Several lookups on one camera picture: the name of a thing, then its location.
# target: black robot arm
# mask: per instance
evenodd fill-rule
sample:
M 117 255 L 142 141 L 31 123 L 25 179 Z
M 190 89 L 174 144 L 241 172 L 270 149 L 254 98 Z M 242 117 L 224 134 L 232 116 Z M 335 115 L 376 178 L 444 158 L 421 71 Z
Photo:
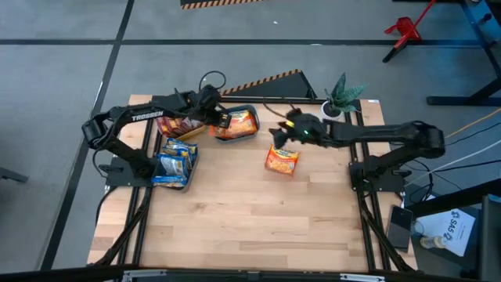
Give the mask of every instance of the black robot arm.
M 442 130 L 422 121 L 406 122 L 401 125 L 357 126 L 338 121 L 320 121 L 312 114 L 303 114 L 293 109 L 286 115 L 287 121 L 280 122 L 282 128 L 269 131 L 277 148 L 287 140 L 300 141 L 324 147 L 345 147 L 358 142 L 400 142 L 397 150 L 380 157 L 370 156 L 364 161 L 363 175 L 378 176 L 387 168 L 404 164 L 417 157 L 436 158 L 445 153 Z
M 151 178 L 154 163 L 140 149 L 132 149 L 118 139 L 118 133 L 127 124 L 158 117 L 191 118 L 206 125 L 228 128 L 231 116 L 219 105 L 220 95 L 211 85 L 204 86 L 198 93 L 175 90 L 175 94 L 165 96 L 161 102 L 150 102 L 127 107 L 113 107 L 109 111 L 96 114 L 86 121 L 81 129 L 88 146 L 94 150 L 108 150 L 126 160 L 134 177 Z M 115 169 L 100 166 L 106 170 Z

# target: concrete floor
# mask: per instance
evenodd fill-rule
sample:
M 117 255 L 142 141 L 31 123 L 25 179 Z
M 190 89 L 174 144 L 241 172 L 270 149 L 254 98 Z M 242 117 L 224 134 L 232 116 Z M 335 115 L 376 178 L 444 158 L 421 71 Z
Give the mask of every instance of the concrete floor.
M 114 39 L 126 5 L 127 0 L 4 0 L 0 2 L 0 42 L 6 38 Z M 276 0 L 181 10 L 177 1 L 141 0 L 135 1 L 124 39 L 392 39 L 397 35 L 385 35 L 383 30 L 400 16 L 415 19 L 424 6 L 391 0 Z M 477 18 L 485 11 L 482 4 L 472 9 Z M 493 23 L 483 28 L 489 38 L 501 34 Z M 458 4 L 436 5 L 419 30 L 425 39 L 475 39 Z M 80 126 L 92 109 L 111 48 L 0 45 L 0 166 L 30 176 L 24 185 L 0 181 L 1 273 L 38 268 L 81 141 Z M 388 124 L 422 120 L 447 134 L 494 111 L 425 103 L 428 95 L 468 96 L 489 83 L 495 74 L 484 50 L 410 46 L 382 64 L 389 49 L 377 45 L 124 45 L 103 110 L 125 105 L 131 94 L 194 89 L 209 70 L 223 71 L 227 86 L 234 86 L 297 68 L 318 95 L 324 88 L 331 89 L 343 72 L 348 84 L 369 84 L 362 98 L 379 99 Z M 494 53 L 501 55 L 498 48 Z M 499 121 L 501 114 L 457 138 Z M 434 168 L 472 153 L 499 139 L 499 130 L 451 146 L 439 160 L 425 161 Z M 493 148 L 464 164 L 495 159 L 499 152 Z M 103 153 L 98 163 L 109 158 Z M 498 178 L 500 169 L 493 164 L 443 176 L 466 188 Z M 436 183 L 438 193 L 456 190 L 440 179 Z M 54 267 L 85 264 L 103 186 L 88 156 Z M 416 256 L 427 273 L 459 274 L 458 265 L 427 251 L 417 249 Z

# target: white flower pot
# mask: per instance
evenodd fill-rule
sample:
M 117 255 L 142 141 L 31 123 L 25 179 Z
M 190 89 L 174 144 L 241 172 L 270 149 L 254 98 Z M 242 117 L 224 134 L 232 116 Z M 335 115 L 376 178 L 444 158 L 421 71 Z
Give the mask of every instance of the white flower pot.
M 332 113 L 327 112 L 323 109 L 324 107 L 328 107 L 329 101 L 325 101 L 320 107 L 320 113 L 322 114 L 322 119 L 331 120 L 331 121 L 339 121 L 341 116 L 343 115 L 342 111 L 339 111 L 339 114 L 333 117 Z

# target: wooden tabletop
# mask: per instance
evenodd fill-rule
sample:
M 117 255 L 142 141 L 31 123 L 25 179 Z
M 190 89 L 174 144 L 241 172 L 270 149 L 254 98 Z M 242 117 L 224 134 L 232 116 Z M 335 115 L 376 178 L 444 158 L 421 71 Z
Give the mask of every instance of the wooden tabletop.
M 133 95 L 130 104 L 151 98 Z M 361 104 L 366 125 L 384 123 L 378 101 L 361 100 Z M 261 104 L 254 106 L 261 121 L 254 139 L 222 145 L 207 132 L 194 136 L 187 142 L 198 143 L 200 159 L 189 191 L 153 189 L 141 266 L 367 271 L 359 208 L 348 176 L 349 149 L 288 143 L 288 150 L 301 153 L 294 176 L 270 172 L 264 168 L 272 144 L 268 129 L 283 119 Z M 280 104 L 271 107 L 281 113 L 290 109 Z M 299 107 L 319 113 L 319 105 Z M 121 140 L 140 148 L 145 128 L 144 121 L 127 125 Z M 153 125 L 150 148 L 156 134 Z M 389 150 L 387 143 L 369 144 L 371 154 Z M 131 193 L 131 187 L 119 187 L 103 204 L 88 262 L 100 259 L 122 231 Z M 390 207 L 400 200 L 393 193 L 378 197 L 387 225 Z M 373 233 L 372 238 L 381 268 Z M 132 260 L 135 233 L 130 242 L 126 262 Z M 412 245 L 402 256 L 416 268 Z

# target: blue snack bag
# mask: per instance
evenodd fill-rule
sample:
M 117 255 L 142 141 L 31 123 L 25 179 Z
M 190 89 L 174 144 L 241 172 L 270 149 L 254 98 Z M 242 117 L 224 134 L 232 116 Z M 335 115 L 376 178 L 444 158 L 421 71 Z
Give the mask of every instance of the blue snack bag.
M 184 157 L 186 159 L 186 167 L 192 169 L 193 167 L 193 155 L 190 149 L 180 146 L 180 145 L 167 145 L 162 149 L 163 154 L 170 154 L 171 156 Z
M 163 186 L 167 188 L 183 188 L 186 186 L 188 180 L 181 175 L 170 176 L 154 176 L 151 179 L 154 186 Z
M 172 156 L 170 154 L 158 154 L 157 158 L 158 161 L 162 164 L 162 167 L 164 168 L 165 171 L 164 175 L 166 176 L 180 175 L 185 178 L 188 178 L 189 173 L 185 157 L 177 157 L 177 156 Z
M 198 148 L 197 148 L 196 144 L 184 143 L 183 141 L 179 141 L 179 140 L 174 139 L 174 138 L 167 138 L 167 142 L 165 143 L 164 148 L 169 146 L 169 145 L 179 145 L 179 146 L 183 146 L 183 147 L 189 149 L 192 156 L 193 156 L 192 161 L 194 161 L 198 155 Z

